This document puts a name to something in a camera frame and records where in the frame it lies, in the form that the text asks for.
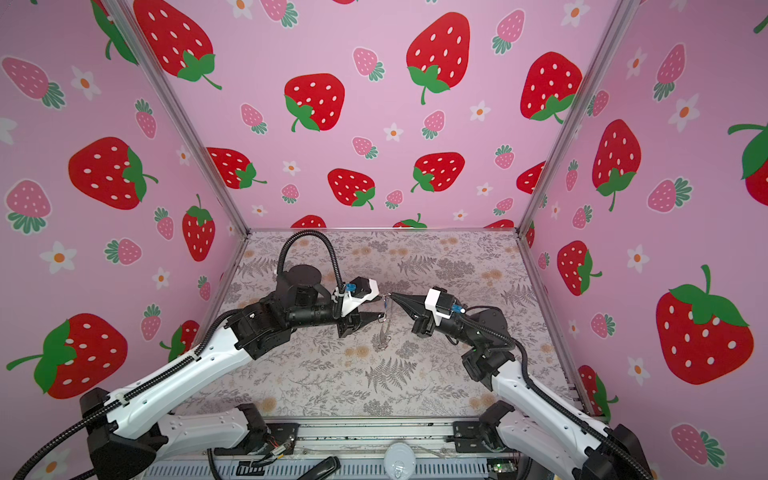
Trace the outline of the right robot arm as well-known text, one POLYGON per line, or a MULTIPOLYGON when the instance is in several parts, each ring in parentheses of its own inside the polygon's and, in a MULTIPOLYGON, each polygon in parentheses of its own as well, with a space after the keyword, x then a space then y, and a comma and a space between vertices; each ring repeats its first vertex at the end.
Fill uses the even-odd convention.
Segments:
POLYGON ((650 478, 631 430, 585 414, 530 374, 527 351, 509 334, 501 309, 466 306, 436 288, 390 297, 412 319, 417 336, 440 333, 468 345, 462 357, 468 376, 498 398, 483 420, 489 449, 516 450, 559 479, 650 478))

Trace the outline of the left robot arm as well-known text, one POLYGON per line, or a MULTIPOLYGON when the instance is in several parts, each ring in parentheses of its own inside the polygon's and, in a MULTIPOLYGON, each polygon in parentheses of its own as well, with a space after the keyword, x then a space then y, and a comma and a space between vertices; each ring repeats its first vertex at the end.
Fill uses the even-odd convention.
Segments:
POLYGON ((287 343, 299 328, 333 325, 345 338, 383 318, 361 310, 375 302, 375 280, 357 277, 344 282, 328 237, 317 230, 290 236, 278 256, 276 286, 259 301, 220 314, 199 344, 152 374, 108 392, 95 388, 80 400, 82 418, 33 454, 16 472, 26 478, 46 456, 80 431, 86 431, 89 479, 133 479, 153 463, 180 454, 221 448, 236 455, 267 443, 270 432, 258 409, 243 404, 212 415, 178 417, 173 410, 224 375, 287 343), (327 290, 320 271, 306 264, 285 269, 286 257, 302 237, 315 237, 326 247, 336 287, 327 290))

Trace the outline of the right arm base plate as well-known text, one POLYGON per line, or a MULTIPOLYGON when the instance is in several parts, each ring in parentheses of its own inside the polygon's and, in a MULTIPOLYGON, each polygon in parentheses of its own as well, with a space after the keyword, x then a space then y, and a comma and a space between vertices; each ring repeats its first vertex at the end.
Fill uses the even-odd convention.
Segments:
POLYGON ((455 421, 453 433, 447 438, 458 453, 501 454, 512 453, 499 437, 496 430, 479 420, 455 421))

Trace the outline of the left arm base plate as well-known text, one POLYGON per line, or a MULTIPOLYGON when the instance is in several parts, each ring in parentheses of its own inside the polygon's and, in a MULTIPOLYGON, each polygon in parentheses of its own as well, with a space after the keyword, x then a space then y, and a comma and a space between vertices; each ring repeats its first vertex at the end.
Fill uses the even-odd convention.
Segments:
POLYGON ((295 422, 268 422, 263 430, 249 432, 245 439, 229 450, 231 455, 267 455, 278 447, 281 454, 294 451, 300 424, 295 422))

